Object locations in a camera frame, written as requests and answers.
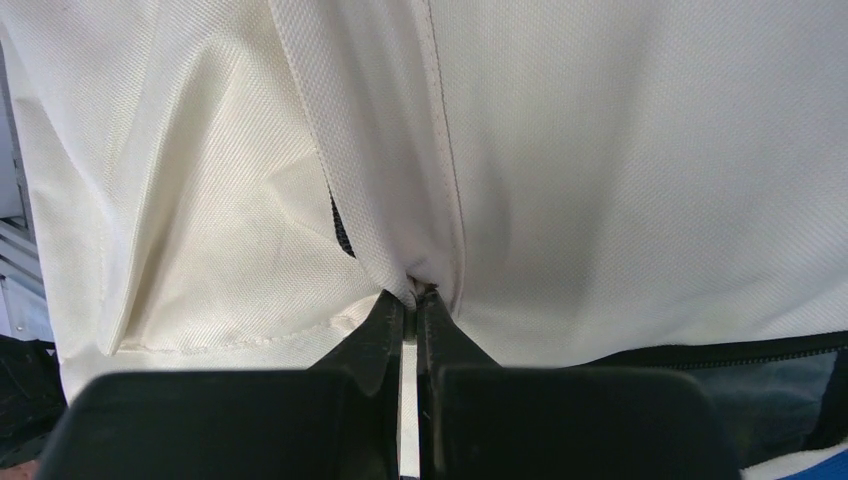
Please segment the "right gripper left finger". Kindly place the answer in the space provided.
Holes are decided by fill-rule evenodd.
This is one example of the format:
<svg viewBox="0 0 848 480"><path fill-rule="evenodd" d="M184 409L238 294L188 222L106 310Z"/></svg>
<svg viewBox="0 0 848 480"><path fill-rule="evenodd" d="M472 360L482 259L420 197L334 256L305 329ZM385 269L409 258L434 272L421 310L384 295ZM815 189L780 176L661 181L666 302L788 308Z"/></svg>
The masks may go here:
<svg viewBox="0 0 848 480"><path fill-rule="evenodd" d="M345 380L334 414L338 479L398 479L405 306L381 292L363 323L312 369Z"/></svg>

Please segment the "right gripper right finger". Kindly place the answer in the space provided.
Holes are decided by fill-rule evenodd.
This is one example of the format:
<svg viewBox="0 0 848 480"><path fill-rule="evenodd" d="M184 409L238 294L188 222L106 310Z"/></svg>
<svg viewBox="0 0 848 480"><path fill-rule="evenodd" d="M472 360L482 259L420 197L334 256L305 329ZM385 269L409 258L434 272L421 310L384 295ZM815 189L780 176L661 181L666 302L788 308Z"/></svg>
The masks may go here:
<svg viewBox="0 0 848 480"><path fill-rule="evenodd" d="M442 371L448 367L496 367L498 363L456 325L436 290L419 295L415 324L420 477L436 479L442 444L436 433L436 407L447 398L439 385Z"/></svg>

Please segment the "beige canvas backpack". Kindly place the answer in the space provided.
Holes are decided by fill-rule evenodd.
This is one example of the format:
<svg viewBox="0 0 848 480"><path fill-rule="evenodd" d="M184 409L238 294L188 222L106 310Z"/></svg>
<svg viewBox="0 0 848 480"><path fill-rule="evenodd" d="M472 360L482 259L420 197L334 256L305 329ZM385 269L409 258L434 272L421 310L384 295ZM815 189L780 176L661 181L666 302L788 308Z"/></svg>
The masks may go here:
<svg viewBox="0 0 848 480"><path fill-rule="evenodd" d="M68 407L42 477L338 479L405 306L437 478L776 479L847 452L843 1L5 1Z"/></svg>

